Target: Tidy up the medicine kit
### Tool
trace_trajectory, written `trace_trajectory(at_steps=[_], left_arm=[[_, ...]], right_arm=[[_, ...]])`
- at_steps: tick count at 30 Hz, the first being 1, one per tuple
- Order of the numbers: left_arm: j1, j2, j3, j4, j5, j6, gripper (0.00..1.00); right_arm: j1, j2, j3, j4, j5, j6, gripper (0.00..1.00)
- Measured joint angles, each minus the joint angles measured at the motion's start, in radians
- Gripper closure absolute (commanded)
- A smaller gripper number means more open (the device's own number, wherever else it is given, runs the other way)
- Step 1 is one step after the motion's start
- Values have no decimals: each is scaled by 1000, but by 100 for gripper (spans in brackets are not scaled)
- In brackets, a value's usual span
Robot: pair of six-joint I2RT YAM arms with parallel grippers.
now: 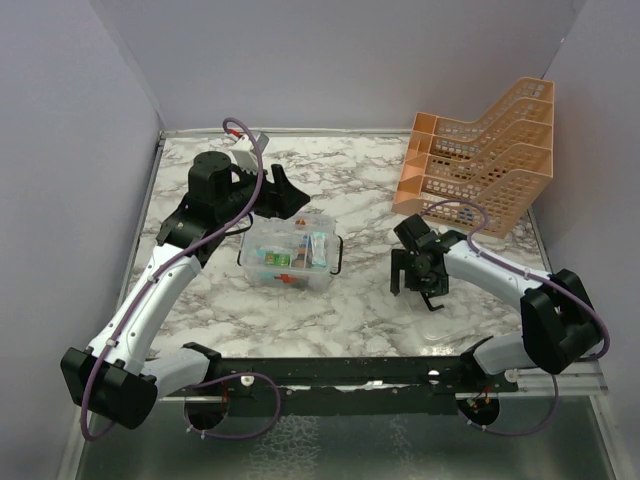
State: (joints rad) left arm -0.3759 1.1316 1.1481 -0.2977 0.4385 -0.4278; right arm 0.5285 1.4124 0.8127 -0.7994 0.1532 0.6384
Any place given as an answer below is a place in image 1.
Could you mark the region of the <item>small clear teal packet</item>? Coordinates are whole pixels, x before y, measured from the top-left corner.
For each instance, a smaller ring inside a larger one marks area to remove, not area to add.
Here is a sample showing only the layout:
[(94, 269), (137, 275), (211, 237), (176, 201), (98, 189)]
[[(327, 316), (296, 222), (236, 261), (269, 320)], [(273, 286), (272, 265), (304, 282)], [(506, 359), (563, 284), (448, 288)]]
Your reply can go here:
[(325, 232), (313, 232), (311, 234), (311, 262), (313, 267), (324, 268), (327, 266), (327, 234)]

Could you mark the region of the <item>clear plastic medicine box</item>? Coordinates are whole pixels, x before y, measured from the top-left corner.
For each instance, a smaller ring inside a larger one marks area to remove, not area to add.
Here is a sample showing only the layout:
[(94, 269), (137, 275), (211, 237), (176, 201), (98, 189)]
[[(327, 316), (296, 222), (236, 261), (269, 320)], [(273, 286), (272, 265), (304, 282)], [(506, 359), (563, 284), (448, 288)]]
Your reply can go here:
[(342, 271), (343, 251), (330, 216), (258, 217), (242, 236), (237, 264), (254, 286), (324, 291)]

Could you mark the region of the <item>brown orange-cap medicine bottle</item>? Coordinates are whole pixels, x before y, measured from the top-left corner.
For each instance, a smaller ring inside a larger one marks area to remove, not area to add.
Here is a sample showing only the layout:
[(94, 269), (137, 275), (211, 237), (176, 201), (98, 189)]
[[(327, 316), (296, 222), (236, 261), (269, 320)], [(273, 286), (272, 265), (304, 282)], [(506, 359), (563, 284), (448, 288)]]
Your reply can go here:
[(312, 260), (307, 249), (299, 249), (296, 258), (291, 262), (292, 268), (309, 268)]

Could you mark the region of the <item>clear plastic box lid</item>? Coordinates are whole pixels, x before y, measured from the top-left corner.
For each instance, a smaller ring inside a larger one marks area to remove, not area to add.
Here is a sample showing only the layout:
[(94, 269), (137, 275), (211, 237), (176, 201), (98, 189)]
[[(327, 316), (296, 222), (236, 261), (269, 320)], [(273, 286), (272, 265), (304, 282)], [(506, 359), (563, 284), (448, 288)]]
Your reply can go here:
[(449, 293), (430, 300), (428, 308), (421, 293), (403, 289), (399, 295), (410, 321), (410, 332), (421, 343), (437, 344), (459, 338), (471, 331), (481, 320), (473, 291), (460, 281), (451, 280)]

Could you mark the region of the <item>green small packet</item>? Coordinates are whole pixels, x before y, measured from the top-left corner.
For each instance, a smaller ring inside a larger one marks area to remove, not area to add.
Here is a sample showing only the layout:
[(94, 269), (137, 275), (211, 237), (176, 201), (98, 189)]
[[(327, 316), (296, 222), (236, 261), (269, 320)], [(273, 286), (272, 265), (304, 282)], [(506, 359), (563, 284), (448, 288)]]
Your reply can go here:
[(286, 253), (267, 252), (264, 257), (264, 264), (275, 267), (289, 267), (291, 256)]

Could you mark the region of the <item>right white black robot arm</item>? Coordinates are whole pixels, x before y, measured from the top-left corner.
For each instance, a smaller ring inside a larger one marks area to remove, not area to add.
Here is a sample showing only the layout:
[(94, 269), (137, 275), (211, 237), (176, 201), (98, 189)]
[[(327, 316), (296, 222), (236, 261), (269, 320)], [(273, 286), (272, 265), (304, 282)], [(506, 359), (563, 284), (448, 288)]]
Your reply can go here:
[(391, 253), (393, 295), (402, 289), (415, 292), (435, 312), (433, 299), (447, 295), (451, 279), (458, 279), (520, 314), (519, 333), (489, 337), (461, 354), (459, 378), (467, 389), (481, 391), (497, 374), (513, 369), (558, 375), (594, 347), (608, 346), (604, 325), (574, 272), (528, 270), (479, 249), (461, 232), (436, 232), (417, 214), (394, 233), (401, 246)]

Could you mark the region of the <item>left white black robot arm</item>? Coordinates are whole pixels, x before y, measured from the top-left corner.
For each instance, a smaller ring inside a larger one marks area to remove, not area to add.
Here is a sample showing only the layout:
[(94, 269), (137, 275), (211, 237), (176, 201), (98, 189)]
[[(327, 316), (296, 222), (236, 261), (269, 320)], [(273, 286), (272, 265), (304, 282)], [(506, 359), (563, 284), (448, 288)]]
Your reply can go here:
[(269, 174), (243, 170), (219, 151), (197, 155), (188, 189), (165, 219), (145, 272), (114, 317), (82, 350), (70, 348), (61, 370), (81, 409), (83, 435), (91, 413), (135, 429), (156, 401), (185, 387), (206, 395), (220, 385), (213, 354), (197, 345), (153, 364), (151, 344), (183, 290), (202, 271), (227, 232), (248, 214), (286, 220), (309, 203), (279, 164)]

